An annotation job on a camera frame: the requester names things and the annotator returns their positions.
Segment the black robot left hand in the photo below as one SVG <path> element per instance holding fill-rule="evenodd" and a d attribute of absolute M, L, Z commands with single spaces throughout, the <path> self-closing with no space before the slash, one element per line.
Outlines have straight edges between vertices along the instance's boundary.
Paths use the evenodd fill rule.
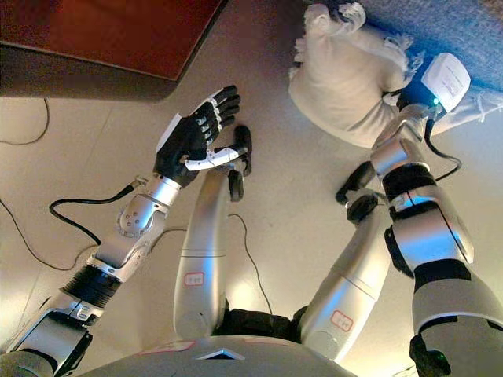
<path fill-rule="evenodd" d="M 182 161 L 204 160 L 207 148 L 217 139 L 222 129 L 233 123 L 240 111 L 240 96 L 235 85 L 226 86 L 207 97 L 190 115 L 180 118 L 161 137 L 156 152 L 153 172 L 181 187 L 188 186 L 198 175 Z"/>

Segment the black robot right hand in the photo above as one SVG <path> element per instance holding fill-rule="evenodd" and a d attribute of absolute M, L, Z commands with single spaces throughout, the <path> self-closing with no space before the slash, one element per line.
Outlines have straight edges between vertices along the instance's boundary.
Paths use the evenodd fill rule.
<path fill-rule="evenodd" d="M 400 111 L 410 104 L 440 108 L 442 118 L 460 104 L 470 84 L 470 75 L 461 61 L 452 53 L 440 53 L 425 59 L 401 90 L 397 106 Z"/>

